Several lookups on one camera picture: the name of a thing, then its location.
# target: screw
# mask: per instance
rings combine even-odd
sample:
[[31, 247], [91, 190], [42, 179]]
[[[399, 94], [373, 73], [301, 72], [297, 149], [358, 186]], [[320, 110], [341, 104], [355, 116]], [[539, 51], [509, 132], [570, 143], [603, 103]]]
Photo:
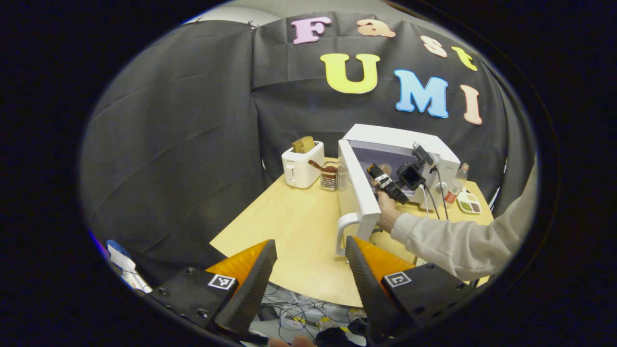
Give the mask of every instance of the screw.
[[205, 309], [197, 309], [197, 314], [202, 316], [203, 318], [208, 318], [208, 311]]

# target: foam letter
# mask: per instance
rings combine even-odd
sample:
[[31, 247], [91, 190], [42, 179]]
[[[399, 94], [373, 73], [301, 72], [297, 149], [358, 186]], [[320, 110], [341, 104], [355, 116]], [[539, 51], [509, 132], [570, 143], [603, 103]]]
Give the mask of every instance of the foam letter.
[[426, 47], [426, 49], [428, 49], [429, 52], [443, 58], [448, 57], [448, 54], [442, 48], [442, 45], [439, 43], [439, 41], [424, 35], [420, 36], [420, 39], [424, 41], [424, 46]]
[[352, 82], [347, 79], [345, 62], [349, 60], [347, 54], [324, 54], [320, 60], [326, 64], [326, 80], [332, 89], [342, 93], [362, 94], [369, 92], [377, 85], [377, 62], [380, 60], [374, 54], [358, 54], [355, 57], [362, 62], [364, 79]]
[[441, 78], [431, 77], [426, 88], [423, 88], [418, 77], [411, 71], [395, 70], [394, 75], [397, 75], [400, 80], [400, 102], [396, 104], [397, 109], [407, 112], [415, 110], [412, 103], [413, 98], [420, 112], [424, 112], [430, 101], [431, 107], [428, 108], [430, 115], [440, 118], [448, 117], [448, 111], [445, 109], [445, 89], [448, 87], [448, 82]]
[[332, 20], [328, 17], [317, 17], [309, 19], [300, 19], [291, 22], [291, 25], [296, 27], [295, 44], [319, 41], [319, 36], [313, 35], [313, 31], [318, 34], [323, 34], [326, 27], [323, 24], [329, 24]]
[[477, 90], [470, 86], [461, 85], [461, 89], [465, 92], [465, 101], [467, 103], [467, 112], [465, 112], [465, 120], [469, 123], [480, 125], [482, 118], [478, 110], [478, 93]]
[[452, 47], [452, 49], [454, 49], [458, 53], [458, 57], [461, 59], [461, 61], [463, 62], [465, 66], [467, 66], [471, 70], [478, 71], [478, 68], [471, 63], [471, 60], [472, 60], [471, 56], [465, 53], [465, 51], [462, 48]]
[[362, 35], [383, 37], [394, 37], [396, 35], [386, 23], [380, 20], [360, 19], [356, 24], [359, 25], [358, 32]]

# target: black camera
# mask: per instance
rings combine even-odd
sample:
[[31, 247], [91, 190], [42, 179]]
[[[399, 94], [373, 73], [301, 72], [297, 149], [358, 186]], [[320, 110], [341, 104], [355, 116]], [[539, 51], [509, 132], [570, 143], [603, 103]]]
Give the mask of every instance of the black camera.
[[417, 163], [403, 164], [396, 170], [399, 179], [412, 191], [416, 190], [420, 185], [426, 182], [426, 179], [420, 173], [420, 168]]

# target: person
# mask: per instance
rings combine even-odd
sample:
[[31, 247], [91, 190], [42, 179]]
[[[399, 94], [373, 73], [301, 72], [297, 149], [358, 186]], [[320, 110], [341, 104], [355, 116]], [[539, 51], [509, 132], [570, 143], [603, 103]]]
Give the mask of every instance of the person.
[[476, 280], [502, 270], [531, 227], [537, 193], [537, 157], [522, 195], [489, 225], [416, 217], [396, 209], [396, 202], [378, 191], [378, 225], [414, 255], [458, 279]]
[[[271, 338], [268, 340], [268, 347], [289, 347], [289, 345], [283, 340]], [[314, 345], [309, 338], [298, 335], [294, 337], [291, 347], [317, 347], [317, 345]]]

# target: microwave door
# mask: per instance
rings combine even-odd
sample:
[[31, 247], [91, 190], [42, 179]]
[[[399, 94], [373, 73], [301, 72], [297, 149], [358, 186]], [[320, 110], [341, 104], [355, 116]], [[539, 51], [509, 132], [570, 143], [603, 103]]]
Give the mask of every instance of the microwave door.
[[339, 210], [336, 254], [345, 255], [345, 240], [352, 235], [368, 240], [381, 209], [360, 162], [347, 140], [339, 141]]

